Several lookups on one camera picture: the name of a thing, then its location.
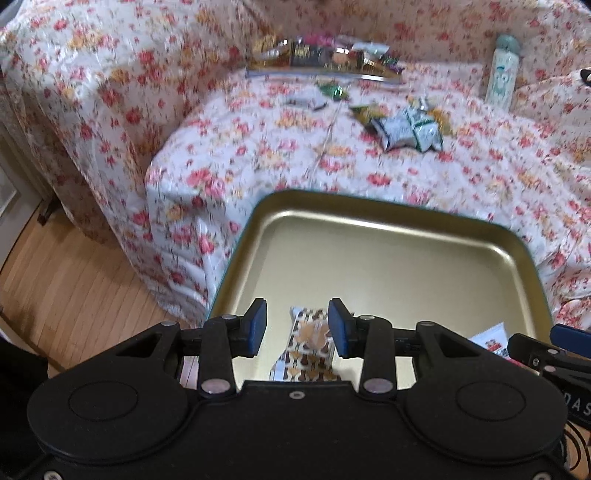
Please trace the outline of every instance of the snack package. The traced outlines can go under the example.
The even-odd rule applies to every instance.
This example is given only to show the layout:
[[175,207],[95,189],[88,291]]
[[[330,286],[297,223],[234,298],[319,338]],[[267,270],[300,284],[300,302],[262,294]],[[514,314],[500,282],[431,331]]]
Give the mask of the snack package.
[[489,352],[495,353],[498,356],[509,360],[509,362],[513,362],[514,364],[523,367],[522,364],[513,360],[509,356],[509,352],[507,352],[507,344],[509,343],[509,339],[507,337],[504,323],[498,323],[494,327],[491,327],[482,333],[478,333],[477,335],[473,336],[470,341],[483,348],[486,348]]
[[395,117],[372,118],[385,152],[393,148],[414,147],[424,153],[443,149],[443,139],[435,119],[416,108],[405,108]]
[[280,40],[269,48],[272,40],[267,36],[255,42],[247,76],[330,74],[393,84],[402,81],[402,68],[387,54],[387,45],[320,34]]
[[326,309],[291,309],[293,325],[285,351],[271,368],[269,380],[287,382],[336,381],[332,370],[335,343]]

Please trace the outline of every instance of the bottle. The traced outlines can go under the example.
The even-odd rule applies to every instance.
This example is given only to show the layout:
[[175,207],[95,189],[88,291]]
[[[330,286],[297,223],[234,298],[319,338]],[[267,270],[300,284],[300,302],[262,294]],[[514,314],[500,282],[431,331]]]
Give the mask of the bottle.
[[485,102],[509,111],[517,70],[519,69],[519,52],[521,46],[511,35],[499,35],[496,39],[496,50],[492,57],[491,77],[488,80]]

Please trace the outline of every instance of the candy wrapper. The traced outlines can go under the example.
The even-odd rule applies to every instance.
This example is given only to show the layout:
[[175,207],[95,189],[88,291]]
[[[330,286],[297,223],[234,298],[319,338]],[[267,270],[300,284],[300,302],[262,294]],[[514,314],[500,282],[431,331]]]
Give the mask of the candy wrapper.
[[397,65],[397,59],[387,54],[387,45],[327,34],[280,40],[269,48],[272,44],[272,36],[255,43],[247,76],[329,74],[393,84],[402,81],[402,68]]
[[422,112],[431,115],[439,125],[439,131],[442,135],[454,136],[452,125],[449,122],[449,114],[445,113],[438,107],[433,106],[432,102],[427,97],[419,97],[414,99],[408,98],[412,107],[419,109]]
[[369,105],[355,105],[350,106],[349,110],[353,116],[362,124],[368,131],[375,133],[375,128],[371,124],[372,118],[385,118],[387,115],[377,103],[370,103]]
[[315,111],[324,108],[327,100],[316,88],[310,87],[294,95],[286,96],[285,103]]
[[335,102],[340,102],[341,100],[348,100],[349,94],[347,91],[341,87],[338,83],[335,82],[318,82],[316,86],[322,92],[322,95],[325,95]]
[[443,149],[443,139],[435,119],[416,108],[405,108],[395,117],[372,118],[371,125],[382,140],[384,151],[414,147],[424,153]]
[[293,325],[287,348],[280,355],[269,380],[287,382],[336,381],[332,371],[335,343],[329,332],[326,309],[291,309]]

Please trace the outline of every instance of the screw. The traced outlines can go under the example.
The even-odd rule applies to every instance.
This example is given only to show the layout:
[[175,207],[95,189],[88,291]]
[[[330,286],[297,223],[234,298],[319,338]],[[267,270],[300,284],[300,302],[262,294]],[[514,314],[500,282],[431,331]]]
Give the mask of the screw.
[[294,390],[293,392],[290,392],[290,398],[293,400],[301,400],[305,396],[306,394],[300,390]]
[[201,390],[211,395],[224,393],[230,390],[230,382],[223,378],[210,378],[201,383]]
[[43,474],[43,480],[61,480],[61,475],[53,470],[49,470]]
[[363,382],[363,387],[370,393],[388,393],[394,388],[394,384],[385,378],[370,378]]

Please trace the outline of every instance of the floral fabric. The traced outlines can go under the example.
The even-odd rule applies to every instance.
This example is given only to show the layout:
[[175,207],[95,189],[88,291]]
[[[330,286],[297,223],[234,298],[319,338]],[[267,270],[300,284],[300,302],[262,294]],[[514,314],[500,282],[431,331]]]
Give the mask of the floral fabric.
[[250,213],[278,189],[307,189],[487,220],[529,246],[558,320],[579,326],[588,302],[591,177],[552,142],[544,124],[504,113],[475,93],[477,64],[413,64],[404,86],[352,83],[354,105],[395,115],[428,95],[450,115],[444,151],[384,154],[346,103],[312,112],[285,104],[306,80],[230,77],[156,155],[147,175],[149,217],[177,304],[207,307]]

